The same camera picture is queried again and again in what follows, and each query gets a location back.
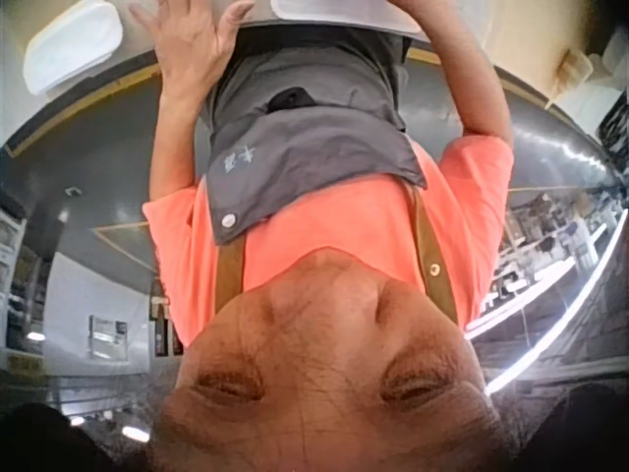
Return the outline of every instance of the apron strap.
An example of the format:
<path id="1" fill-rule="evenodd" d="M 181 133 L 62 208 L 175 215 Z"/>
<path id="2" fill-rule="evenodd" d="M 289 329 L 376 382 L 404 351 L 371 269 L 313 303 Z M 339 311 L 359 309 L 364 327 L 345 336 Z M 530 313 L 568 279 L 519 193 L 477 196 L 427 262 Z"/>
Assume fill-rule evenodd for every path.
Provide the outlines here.
<path id="1" fill-rule="evenodd" d="M 441 254 L 439 241 L 430 223 L 424 199 L 420 190 L 409 185 L 406 185 L 406 188 L 411 199 L 415 247 L 426 294 L 436 307 L 457 325 L 458 317 L 450 276 Z"/>
<path id="2" fill-rule="evenodd" d="M 441 254 L 429 215 L 420 191 L 405 185 L 411 201 L 411 218 L 420 271 L 426 294 L 436 307 L 455 324 L 458 324 L 454 292 Z M 241 235 L 218 250 L 214 314 L 218 314 L 230 301 L 244 291 L 246 235 Z"/>
<path id="3" fill-rule="evenodd" d="M 227 246 L 218 248 L 216 282 L 214 286 L 214 314 L 244 292 L 245 242 L 242 234 Z"/>

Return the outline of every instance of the button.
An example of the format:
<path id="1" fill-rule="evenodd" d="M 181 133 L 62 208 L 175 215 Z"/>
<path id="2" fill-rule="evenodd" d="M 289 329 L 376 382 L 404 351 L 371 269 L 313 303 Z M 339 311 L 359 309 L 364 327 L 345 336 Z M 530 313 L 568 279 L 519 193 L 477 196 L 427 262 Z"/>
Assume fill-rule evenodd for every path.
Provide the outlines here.
<path id="1" fill-rule="evenodd" d="M 433 277 L 437 277 L 440 273 L 441 267 L 439 264 L 433 264 L 430 266 L 430 275 L 432 275 Z"/>
<path id="2" fill-rule="evenodd" d="M 236 215 L 234 213 L 225 215 L 221 224 L 223 225 L 223 228 L 227 228 L 227 229 L 233 228 L 234 225 L 236 224 Z"/>

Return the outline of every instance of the ceiling light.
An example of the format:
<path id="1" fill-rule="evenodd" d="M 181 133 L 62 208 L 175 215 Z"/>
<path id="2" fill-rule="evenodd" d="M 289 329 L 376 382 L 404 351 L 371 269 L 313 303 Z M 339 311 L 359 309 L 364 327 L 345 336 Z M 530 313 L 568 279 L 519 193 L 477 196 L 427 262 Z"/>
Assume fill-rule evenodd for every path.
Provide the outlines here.
<path id="1" fill-rule="evenodd" d="M 27 334 L 27 338 L 31 341 L 41 342 L 46 338 L 46 336 L 44 336 L 40 332 L 31 331 L 29 334 Z"/>
<path id="2" fill-rule="evenodd" d="M 465 338 L 468 340 L 474 339 L 523 310 L 527 305 L 533 303 L 538 299 L 538 297 L 544 294 L 545 291 L 554 285 L 561 277 L 568 273 L 575 264 L 574 258 L 568 258 L 567 260 L 562 261 L 560 266 L 557 269 L 554 269 L 551 274 L 547 275 L 544 280 L 536 283 L 529 288 L 529 290 L 521 293 L 513 300 L 510 300 L 502 305 L 500 308 L 497 308 L 484 317 L 469 323 L 466 326 L 466 330 L 468 332 L 465 333 Z"/>
<path id="3" fill-rule="evenodd" d="M 492 302 L 493 300 L 495 300 L 499 296 L 500 295 L 498 295 L 496 292 L 489 292 L 489 293 L 487 293 L 487 296 L 485 297 L 485 301 L 486 302 Z"/>
<path id="4" fill-rule="evenodd" d="M 563 272 L 564 266 L 566 266 L 565 261 L 559 261 L 557 263 L 549 265 L 546 268 L 543 268 L 542 270 L 535 272 L 535 282 L 541 282 L 542 280 L 544 280 L 545 278 L 551 275 Z"/>
<path id="5" fill-rule="evenodd" d="M 523 288 L 526 288 L 528 286 L 529 286 L 529 282 L 527 282 L 525 278 L 520 278 L 519 280 L 516 280 L 515 282 L 511 282 L 507 284 L 506 289 L 507 289 L 507 292 L 513 293 L 513 292 L 517 292 L 518 290 L 522 290 Z"/>
<path id="6" fill-rule="evenodd" d="M 70 213 L 68 212 L 67 209 L 62 209 L 61 212 L 59 213 L 59 216 L 57 216 L 57 219 L 59 221 L 61 221 L 62 223 L 67 223 L 68 222 L 68 217 L 70 216 Z"/>
<path id="7" fill-rule="evenodd" d="M 101 359 L 111 359 L 109 354 L 105 354 L 104 352 L 93 351 L 94 356 L 100 357 Z"/>
<path id="8" fill-rule="evenodd" d="M 105 334 L 104 332 L 95 332 L 93 338 L 103 342 L 114 342 L 114 336 Z"/>
<path id="9" fill-rule="evenodd" d="M 122 434 L 130 440 L 138 441 L 140 443 L 148 443 L 148 440 L 150 440 L 149 433 L 139 430 L 138 428 L 134 428 L 133 426 L 125 426 L 122 429 Z"/>
<path id="10" fill-rule="evenodd" d="M 536 360 L 538 360 L 542 353 L 548 347 L 550 347 L 550 345 L 557 339 L 557 337 L 561 335 L 564 329 L 568 327 L 572 319 L 579 313 L 579 310 L 581 310 L 581 307 L 592 293 L 592 290 L 594 290 L 594 287 L 597 285 L 597 282 L 599 281 L 602 273 L 607 267 L 609 259 L 611 259 L 611 255 L 616 249 L 618 240 L 620 239 L 620 235 L 622 234 L 622 231 L 624 229 L 628 212 L 629 210 L 627 209 L 622 212 L 620 222 L 618 223 L 618 226 L 613 233 L 611 241 L 609 241 L 607 249 L 602 255 L 602 258 L 600 258 L 600 262 L 597 265 L 597 268 L 595 268 L 592 276 L 585 284 L 585 286 L 581 289 L 581 292 L 579 293 L 579 295 L 577 295 L 577 298 L 572 303 L 572 305 L 570 305 L 570 307 L 568 308 L 568 310 L 566 310 L 561 319 L 542 337 L 542 339 L 540 339 L 540 341 L 533 347 L 533 349 L 527 352 L 518 362 L 513 364 L 509 369 L 504 371 L 500 376 L 495 378 L 487 385 L 485 389 L 485 393 L 487 395 L 491 395 L 493 393 L 496 393 L 497 391 L 502 390 L 508 384 L 517 379 L 529 367 L 531 367 L 531 365 Z"/>
<path id="11" fill-rule="evenodd" d="M 86 419 L 83 416 L 75 416 L 73 419 L 70 420 L 70 425 L 77 427 L 82 425 L 85 421 Z"/>
<path id="12" fill-rule="evenodd" d="M 74 198 L 74 197 L 80 197 L 83 194 L 83 190 L 81 190 L 79 187 L 73 185 L 72 187 L 68 187 L 64 190 L 64 193 L 66 194 L 66 196 L 70 197 L 70 198 Z"/>
<path id="13" fill-rule="evenodd" d="M 602 233 L 604 233 L 606 229 L 607 229 L 607 225 L 605 223 L 599 226 L 599 229 L 597 229 L 592 235 L 593 244 L 596 243 L 600 239 L 600 236 L 602 236 Z"/>

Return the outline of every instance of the orange shirt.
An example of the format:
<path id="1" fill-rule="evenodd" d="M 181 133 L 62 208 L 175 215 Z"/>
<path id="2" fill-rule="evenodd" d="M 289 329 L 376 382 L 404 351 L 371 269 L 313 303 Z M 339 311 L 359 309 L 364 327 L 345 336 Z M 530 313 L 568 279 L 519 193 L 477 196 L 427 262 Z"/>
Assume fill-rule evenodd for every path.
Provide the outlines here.
<path id="1" fill-rule="evenodd" d="M 513 152 L 498 138 L 453 142 L 437 165 L 417 144 L 423 198 L 450 275 L 459 325 L 479 315 L 502 239 Z M 204 179 L 145 204 L 171 318 L 185 345 L 214 315 L 218 248 Z M 320 190 L 250 229 L 244 288 L 259 287 L 309 253 L 332 248 L 425 290 L 404 187 L 373 175 Z"/>

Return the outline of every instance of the eye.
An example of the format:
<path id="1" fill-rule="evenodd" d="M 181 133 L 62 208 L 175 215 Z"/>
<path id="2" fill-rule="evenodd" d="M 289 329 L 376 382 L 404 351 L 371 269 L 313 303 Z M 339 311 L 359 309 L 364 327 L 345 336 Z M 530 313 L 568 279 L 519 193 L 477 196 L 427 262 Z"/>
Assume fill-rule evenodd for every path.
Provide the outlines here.
<path id="1" fill-rule="evenodd" d="M 264 397 L 264 388 L 253 377 L 236 373 L 216 373 L 199 378 L 200 392 L 216 403 L 253 402 Z"/>
<path id="2" fill-rule="evenodd" d="M 439 396 L 446 387 L 440 379 L 406 375 L 385 382 L 380 396 L 387 403 L 426 403 Z"/>

